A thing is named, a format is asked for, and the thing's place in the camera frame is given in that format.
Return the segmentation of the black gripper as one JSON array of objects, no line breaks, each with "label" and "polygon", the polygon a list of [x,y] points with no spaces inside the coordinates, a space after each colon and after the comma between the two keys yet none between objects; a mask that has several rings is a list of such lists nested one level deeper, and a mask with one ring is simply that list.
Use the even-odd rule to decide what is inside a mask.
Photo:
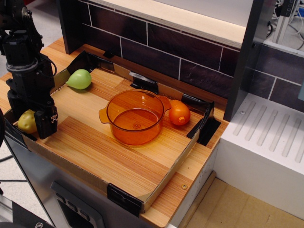
[{"label": "black gripper", "polygon": [[40,139],[57,132],[58,113],[50,91],[55,87],[52,67],[55,64],[46,55],[39,54],[28,65],[6,64],[12,79],[6,81],[10,87],[8,100],[18,120],[28,109],[34,113]]}]

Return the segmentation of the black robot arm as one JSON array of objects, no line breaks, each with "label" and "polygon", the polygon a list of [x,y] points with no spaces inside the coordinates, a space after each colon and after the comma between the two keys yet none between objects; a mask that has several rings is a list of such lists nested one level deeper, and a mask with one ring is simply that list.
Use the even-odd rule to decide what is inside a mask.
[{"label": "black robot arm", "polygon": [[55,64],[44,54],[42,36],[32,12],[22,0],[0,2],[0,52],[12,78],[8,100],[16,118],[28,109],[34,112],[38,134],[45,139],[57,131],[57,108],[50,95],[55,87]]}]

